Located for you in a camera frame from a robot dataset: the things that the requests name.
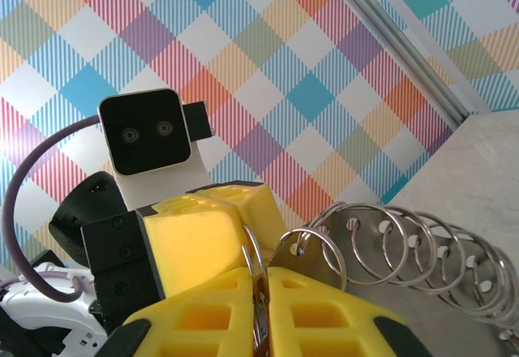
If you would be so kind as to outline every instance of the checkered pattern wall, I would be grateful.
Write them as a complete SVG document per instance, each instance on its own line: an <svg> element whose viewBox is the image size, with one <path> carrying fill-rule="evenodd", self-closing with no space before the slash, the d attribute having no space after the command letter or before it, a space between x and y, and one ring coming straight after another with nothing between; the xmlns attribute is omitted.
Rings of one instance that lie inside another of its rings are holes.
<svg viewBox="0 0 519 357"><path fill-rule="evenodd" d="M519 0L380 4L469 112L519 108Z"/></svg>
<svg viewBox="0 0 519 357"><path fill-rule="evenodd" d="M1 0L0 11L0 196L45 137L103 97L150 88L208 101L212 179L270 184L289 226L335 199L391 200L452 133L343 0ZM29 257L64 256L46 223L107 161L92 127L34 168L16 208ZM0 261L14 269L2 245Z"/></svg>

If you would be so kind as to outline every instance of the yellow foam block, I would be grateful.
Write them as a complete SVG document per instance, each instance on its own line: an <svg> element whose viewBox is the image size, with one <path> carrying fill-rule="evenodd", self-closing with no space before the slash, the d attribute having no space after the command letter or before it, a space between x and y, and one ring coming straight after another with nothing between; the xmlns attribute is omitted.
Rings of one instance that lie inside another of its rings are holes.
<svg viewBox="0 0 519 357"><path fill-rule="evenodd" d="M268 185L225 185L196 192L197 195L231 204L238 209L242 223L251 228L268 259L276 249L286 226Z"/></svg>
<svg viewBox="0 0 519 357"><path fill-rule="evenodd" d="M197 195L155 204L144 217L152 268L166 298L246 265L247 238L235 207Z"/></svg>
<svg viewBox="0 0 519 357"><path fill-rule="evenodd" d="M240 268L140 310L152 326L134 357L252 357L252 280Z"/></svg>
<svg viewBox="0 0 519 357"><path fill-rule="evenodd" d="M396 357L374 319L392 312L283 268L268 269L274 357Z"/></svg>

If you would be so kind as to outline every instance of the purple cable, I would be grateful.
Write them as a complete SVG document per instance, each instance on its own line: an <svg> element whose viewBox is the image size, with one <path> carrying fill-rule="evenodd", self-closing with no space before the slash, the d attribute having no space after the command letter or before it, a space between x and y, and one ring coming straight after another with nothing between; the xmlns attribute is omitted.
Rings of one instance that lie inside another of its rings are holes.
<svg viewBox="0 0 519 357"><path fill-rule="evenodd" d="M34 285L43 295L49 299L56 300L61 303L70 303L77 300L83 293L83 284L77 277L72 278L72 285L74 292L71 294L65 294L60 290L56 290L45 279L38 274L36 270L31 266L27 258L25 258L24 252L18 244L15 233L15 204L16 197L22 184L24 183L25 177L31 168L36 164L40 157L50 150L59 141L64 140L69 135L82 130L86 127L90 127L94 124L99 123L99 117L92 116L80 120L76 123L71 124L68 127L63 128L56 134L50 136L32 150L29 155L22 161L16 170L9 186L6 191L6 198L2 206L2 233L6 243L7 251L11 255L11 258L19 271L23 274L25 279Z"/></svg>
<svg viewBox="0 0 519 357"><path fill-rule="evenodd" d="M50 271L45 271L45 272L39 272L38 274L40 276L44 277L44 278L64 278L64 279L68 278L68 273L67 272L59 272L57 270L50 270ZM12 286L16 282L24 282L24 280L20 280L17 277L13 277L10 280L5 280L4 282L0 282L0 289Z"/></svg>

